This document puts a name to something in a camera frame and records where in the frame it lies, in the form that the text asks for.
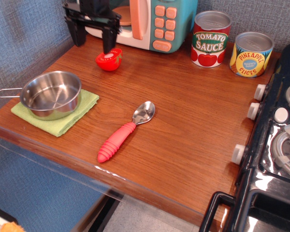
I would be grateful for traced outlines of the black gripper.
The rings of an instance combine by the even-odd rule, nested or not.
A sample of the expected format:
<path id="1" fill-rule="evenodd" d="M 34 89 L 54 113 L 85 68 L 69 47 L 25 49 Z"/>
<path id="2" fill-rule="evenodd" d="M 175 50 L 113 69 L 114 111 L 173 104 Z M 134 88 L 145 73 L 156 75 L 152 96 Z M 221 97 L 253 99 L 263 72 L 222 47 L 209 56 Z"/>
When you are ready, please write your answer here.
<path id="1" fill-rule="evenodd" d="M 121 16 L 110 9 L 108 0 L 80 0 L 63 3 L 65 21 L 76 46 L 86 41 L 85 27 L 102 30 L 103 52 L 108 54 L 116 45 Z"/>

